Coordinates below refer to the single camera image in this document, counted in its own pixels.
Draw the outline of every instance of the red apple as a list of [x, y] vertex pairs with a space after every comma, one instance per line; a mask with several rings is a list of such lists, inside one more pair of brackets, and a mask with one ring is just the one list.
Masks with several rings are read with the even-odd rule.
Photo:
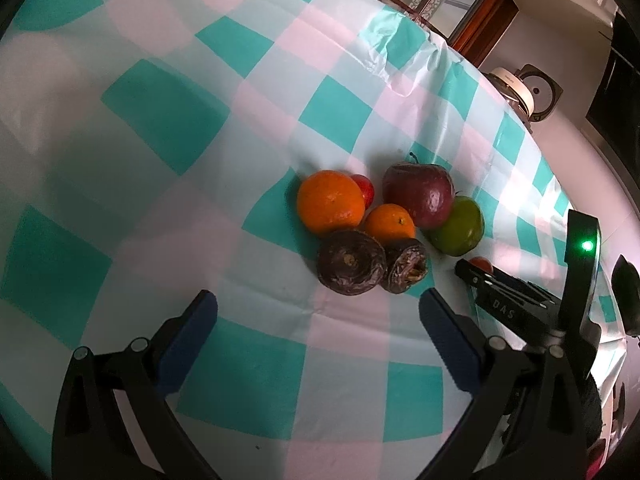
[[471, 265], [475, 265], [478, 269], [484, 270], [487, 274], [494, 274], [494, 266], [492, 263], [482, 256], [475, 256], [469, 260]]
[[362, 197], [364, 199], [364, 209], [369, 209], [369, 206], [373, 202], [373, 195], [375, 194], [375, 190], [373, 189], [373, 184], [364, 175], [351, 175], [351, 179], [356, 184], [358, 184], [358, 187], [362, 192]]
[[382, 178], [384, 202], [404, 207], [420, 229], [443, 225], [451, 213], [455, 195], [449, 173], [436, 164], [398, 162]]

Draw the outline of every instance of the brown mushroom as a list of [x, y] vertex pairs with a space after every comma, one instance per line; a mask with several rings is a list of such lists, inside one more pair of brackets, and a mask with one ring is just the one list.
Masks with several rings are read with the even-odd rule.
[[385, 250], [360, 231], [338, 231], [322, 240], [318, 251], [318, 280], [345, 296], [375, 287], [386, 271]]
[[402, 294], [427, 275], [427, 249], [415, 238], [395, 240], [385, 247], [386, 274], [381, 285]]

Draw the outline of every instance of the large orange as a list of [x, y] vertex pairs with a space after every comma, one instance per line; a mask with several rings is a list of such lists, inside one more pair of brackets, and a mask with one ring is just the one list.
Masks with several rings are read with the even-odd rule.
[[357, 227], [364, 216], [358, 184], [337, 171], [318, 171], [306, 179], [298, 190], [297, 206], [302, 223], [318, 236]]
[[415, 238], [415, 225], [408, 211], [396, 204], [383, 204], [375, 208], [364, 222], [366, 234], [382, 246], [400, 238]]

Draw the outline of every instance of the blue gripper pad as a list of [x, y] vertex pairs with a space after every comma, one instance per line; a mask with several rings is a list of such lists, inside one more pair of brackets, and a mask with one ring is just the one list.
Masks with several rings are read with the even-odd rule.
[[162, 340], [167, 334], [173, 336], [156, 363], [158, 395], [165, 397], [180, 389], [217, 319], [216, 297], [202, 290], [180, 317], [164, 322], [152, 341]]
[[475, 395], [481, 387], [485, 337], [476, 324], [454, 314], [435, 288], [428, 288], [418, 303], [420, 321], [456, 386]]

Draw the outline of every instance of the green fruit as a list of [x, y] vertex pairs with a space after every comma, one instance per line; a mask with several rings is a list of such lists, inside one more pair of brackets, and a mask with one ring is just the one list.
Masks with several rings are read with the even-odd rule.
[[462, 256], [473, 249], [484, 236], [484, 217], [475, 200], [458, 195], [447, 221], [425, 232], [436, 249], [449, 256]]

